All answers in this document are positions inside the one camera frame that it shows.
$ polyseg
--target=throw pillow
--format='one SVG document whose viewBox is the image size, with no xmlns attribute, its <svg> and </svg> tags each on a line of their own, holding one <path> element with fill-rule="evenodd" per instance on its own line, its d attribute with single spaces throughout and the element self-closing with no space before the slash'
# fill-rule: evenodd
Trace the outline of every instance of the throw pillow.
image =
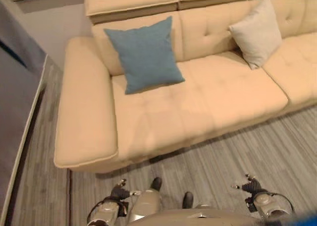
<svg viewBox="0 0 317 226">
<path fill-rule="evenodd" d="M 126 94 L 146 87 L 185 81 L 171 45 L 172 17 L 152 26 L 130 30 L 105 29 L 119 53 L 127 79 Z"/>
<path fill-rule="evenodd" d="M 260 3 L 229 30 L 251 69 L 261 67 L 282 43 L 275 11 L 270 0 Z"/>
</svg>

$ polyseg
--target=blue pillow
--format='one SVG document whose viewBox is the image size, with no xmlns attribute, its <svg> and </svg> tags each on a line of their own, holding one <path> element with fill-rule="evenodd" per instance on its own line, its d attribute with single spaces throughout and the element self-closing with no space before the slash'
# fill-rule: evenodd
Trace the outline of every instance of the blue pillow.
<svg viewBox="0 0 317 226">
<path fill-rule="evenodd" d="M 172 17 L 149 27 L 130 30 L 104 29 L 119 53 L 127 79 L 126 94 L 146 87 L 185 81 L 176 66 L 170 32 Z"/>
</svg>

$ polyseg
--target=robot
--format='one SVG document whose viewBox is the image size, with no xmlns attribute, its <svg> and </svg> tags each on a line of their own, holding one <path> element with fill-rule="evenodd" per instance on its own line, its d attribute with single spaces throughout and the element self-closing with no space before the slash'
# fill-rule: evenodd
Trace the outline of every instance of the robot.
<svg viewBox="0 0 317 226">
<path fill-rule="evenodd" d="M 251 213 L 258 212 L 262 220 L 215 210 L 208 205 L 198 205 L 193 208 L 194 197 L 191 192 L 185 193 L 182 209 L 160 212 L 159 191 L 162 180 L 157 177 L 150 188 L 143 192 L 125 190 L 123 187 L 126 180 L 122 179 L 112 189 L 110 196 L 92 208 L 87 217 L 87 226 L 114 226 L 117 217 L 128 215 L 128 202 L 124 199 L 130 196 L 138 196 L 138 199 L 130 211 L 127 226 L 241 226 L 267 225 L 267 222 L 273 222 L 275 226 L 279 226 L 280 219 L 295 212 L 292 203 L 284 195 L 263 189 L 259 181 L 249 174 L 246 174 L 246 177 L 248 183 L 231 187 L 251 194 L 245 199 L 246 205 Z M 292 212 L 283 209 L 275 200 L 275 195 L 284 197 L 290 203 Z"/>
</svg>

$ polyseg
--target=white pillow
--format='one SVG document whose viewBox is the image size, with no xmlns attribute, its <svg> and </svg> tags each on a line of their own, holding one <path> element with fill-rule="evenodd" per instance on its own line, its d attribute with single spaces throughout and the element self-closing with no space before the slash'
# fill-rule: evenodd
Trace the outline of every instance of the white pillow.
<svg viewBox="0 0 317 226">
<path fill-rule="evenodd" d="M 261 0 L 247 17 L 229 26 L 229 30 L 251 69 L 261 67 L 282 43 L 270 0 Z"/>
</svg>

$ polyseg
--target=gray wood floor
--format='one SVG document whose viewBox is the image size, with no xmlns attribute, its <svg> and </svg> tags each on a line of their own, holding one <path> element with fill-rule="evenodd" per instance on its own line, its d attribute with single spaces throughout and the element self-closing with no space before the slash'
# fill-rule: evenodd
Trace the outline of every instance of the gray wood floor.
<svg viewBox="0 0 317 226">
<path fill-rule="evenodd" d="M 128 189 L 145 190 L 156 176 L 163 179 L 163 209 L 180 208 L 189 190 L 194 204 L 247 215 L 247 194 L 230 185 L 244 183 L 249 172 L 264 188 L 289 197 L 298 213 L 317 210 L 316 106 L 108 174 L 70 174 L 53 165 L 61 76 L 54 65 L 47 68 L 11 225 L 84 226 L 91 207 L 119 179 L 127 179 Z"/>
</svg>

